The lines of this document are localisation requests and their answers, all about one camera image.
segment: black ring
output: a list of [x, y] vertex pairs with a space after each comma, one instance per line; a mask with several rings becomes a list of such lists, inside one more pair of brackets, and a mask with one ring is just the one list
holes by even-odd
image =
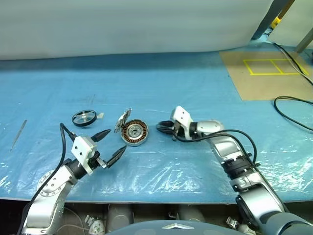
[[96, 119], [97, 113], [94, 110], [83, 110], [73, 115], [72, 122], [75, 126], [88, 126], [96, 121]]

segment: pulley wheel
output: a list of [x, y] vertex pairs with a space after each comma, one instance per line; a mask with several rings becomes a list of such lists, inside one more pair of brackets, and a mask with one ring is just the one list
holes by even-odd
[[131, 120], [122, 129], [122, 139], [130, 146], [144, 143], [148, 136], [148, 126], [141, 120]]
[[73, 115], [72, 122], [75, 126], [88, 126], [97, 119], [94, 110], [83, 110]]

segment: blue plastic sheet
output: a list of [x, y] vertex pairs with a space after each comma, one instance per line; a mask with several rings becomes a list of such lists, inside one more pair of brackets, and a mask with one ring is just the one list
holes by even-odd
[[[1, 61], [0, 84], [1, 198], [29, 200], [39, 179], [54, 169], [62, 151], [60, 122], [78, 135], [91, 136], [114, 129], [131, 107], [129, 120], [149, 126], [147, 141], [128, 147], [110, 169], [96, 169], [80, 180], [69, 201], [234, 203], [236, 193], [207, 143], [174, 142], [156, 130], [181, 105], [195, 121], [215, 119], [250, 134], [260, 170], [284, 201], [312, 199], [312, 133], [278, 115], [271, 101], [241, 101], [218, 52]], [[279, 105], [312, 126], [308, 104]], [[83, 109], [104, 112], [104, 118], [76, 127], [71, 117]], [[111, 132], [98, 150], [108, 159], [123, 145], [121, 136]], [[70, 149], [67, 138], [66, 158], [73, 159]]]

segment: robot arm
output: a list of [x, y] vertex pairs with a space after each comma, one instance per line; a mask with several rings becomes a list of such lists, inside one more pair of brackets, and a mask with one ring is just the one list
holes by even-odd
[[[178, 140], [196, 140], [224, 130], [218, 121], [194, 122], [181, 106], [173, 110], [171, 120], [159, 123], [157, 129], [173, 134]], [[256, 164], [232, 137], [214, 135], [206, 140], [230, 178], [232, 188], [239, 194], [236, 202], [248, 226], [252, 229], [260, 228], [268, 235], [293, 234], [291, 231], [299, 228], [307, 230], [308, 234], [311, 233], [312, 225], [294, 214], [287, 213], [286, 207]]]
[[[65, 198], [72, 187], [84, 175], [91, 175], [98, 166], [110, 168], [124, 153], [126, 146], [117, 150], [108, 162], [100, 159], [96, 142], [103, 139], [109, 132], [110, 130], [105, 130], [91, 138], [74, 134], [71, 136], [74, 141], [71, 151], [76, 159], [64, 161], [53, 178], [46, 183], [29, 208], [22, 234], [57, 233], [64, 210]], [[37, 188], [46, 181], [52, 172], [49, 171], [39, 180]]]

